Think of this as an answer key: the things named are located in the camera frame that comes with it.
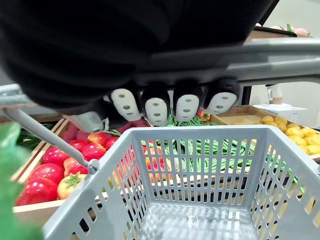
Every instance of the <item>black cover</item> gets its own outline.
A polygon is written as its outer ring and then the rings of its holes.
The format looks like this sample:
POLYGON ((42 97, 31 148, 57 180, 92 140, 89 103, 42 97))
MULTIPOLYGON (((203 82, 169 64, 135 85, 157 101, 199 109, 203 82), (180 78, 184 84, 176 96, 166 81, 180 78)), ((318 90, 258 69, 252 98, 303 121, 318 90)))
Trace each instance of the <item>black cover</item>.
POLYGON ((153 53, 241 44, 271 2, 0 0, 2 66, 40 105, 85 109, 153 53))

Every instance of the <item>wooden crate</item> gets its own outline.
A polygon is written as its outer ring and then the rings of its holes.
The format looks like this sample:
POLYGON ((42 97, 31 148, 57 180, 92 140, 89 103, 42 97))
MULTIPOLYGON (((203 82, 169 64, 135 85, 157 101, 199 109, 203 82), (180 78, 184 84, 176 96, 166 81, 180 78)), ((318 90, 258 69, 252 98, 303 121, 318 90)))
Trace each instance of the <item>wooden crate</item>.
MULTIPOLYGON (((62 119, 59 123, 59 125, 55 126, 54 133, 58 136, 61 136, 68 129, 70 122, 66 119, 62 119)), ((43 163, 43 156, 50 147, 51 145, 49 143, 43 142, 42 148, 36 152, 33 158, 29 161, 26 169, 19 175, 19 178, 17 180, 19 183, 24 184, 28 181, 31 172, 43 163)), ((28 221, 32 219, 37 224, 43 226, 64 201, 65 200, 63 199, 23 206, 15 206, 13 208, 13 212, 21 221, 28 221)))
MULTIPOLYGON (((256 108, 250 105, 234 106, 229 111, 218 115, 211 115, 210 121, 218 125, 254 125, 259 124, 260 119, 264 116, 276 117, 272 112, 256 108)), ((310 157, 320 164, 320 154, 310 155, 310 157)))
MULTIPOLYGON (((57 124, 51 129, 51 132, 55 133, 56 130, 60 127, 60 125, 64 122, 64 119, 60 119, 57 124)), ((12 175, 11 181, 18 181, 19 178, 24 174, 26 169, 30 166, 30 164, 37 158, 40 151, 46 145, 45 141, 40 141, 40 143, 35 147, 35 149, 31 152, 31 157, 26 161, 24 165, 22 165, 15 174, 12 175)))

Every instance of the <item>green leaf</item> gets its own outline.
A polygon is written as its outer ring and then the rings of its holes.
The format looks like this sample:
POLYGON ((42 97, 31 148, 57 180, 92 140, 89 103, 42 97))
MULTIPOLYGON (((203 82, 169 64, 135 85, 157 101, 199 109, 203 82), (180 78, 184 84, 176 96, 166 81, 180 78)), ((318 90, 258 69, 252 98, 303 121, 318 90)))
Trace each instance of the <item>green leaf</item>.
POLYGON ((0 150, 0 183, 3 179, 9 179, 22 166, 30 152, 23 147, 14 146, 0 150))
POLYGON ((28 159, 26 149, 16 146, 20 133, 17 123, 0 125, 0 232, 4 240, 43 240, 40 226, 20 223, 12 208, 24 185, 10 181, 13 173, 28 159))
POLYGON ((292 29, 289 23, 286 24, 286 30, 289 32, 292 32, 292 29))
POLYGON ((4 123, 0 126, 0 149, 16 145, 20 135, 20 125, 16 122, 4 123))

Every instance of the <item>gray plastic basket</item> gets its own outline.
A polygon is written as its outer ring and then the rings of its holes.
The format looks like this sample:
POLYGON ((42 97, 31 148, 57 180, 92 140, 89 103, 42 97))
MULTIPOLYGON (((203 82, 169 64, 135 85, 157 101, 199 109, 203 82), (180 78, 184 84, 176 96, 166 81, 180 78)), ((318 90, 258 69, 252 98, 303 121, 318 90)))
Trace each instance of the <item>gray plastic basket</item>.
POLYGON ((43 227, 46 240, 320 237, 318 165, 274 127, 131 129, 99 162, 43 227), (156 142, 162 153, 151 154, 156 142))

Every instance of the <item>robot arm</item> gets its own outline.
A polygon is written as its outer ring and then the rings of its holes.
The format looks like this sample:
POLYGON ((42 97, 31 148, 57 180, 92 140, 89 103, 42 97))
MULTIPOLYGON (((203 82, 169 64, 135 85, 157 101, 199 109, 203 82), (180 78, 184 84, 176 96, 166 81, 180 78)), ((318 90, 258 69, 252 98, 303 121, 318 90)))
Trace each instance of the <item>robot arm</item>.
POLYGON ((6 101, 30 104, 30 98, 86 132, 142 114, 164 125, 170 107, 180 121, 199 107, 225 112, 239 97, 239 85, 261 75, 297 76, 302 69, 306 75, 319 66, 317 58, 290 65, 300 68, 270 65, 265 56, 293 49, 314 54, 316 39, 243 45, 270 2, 3 0, 2 66, 27 95, 6 101))

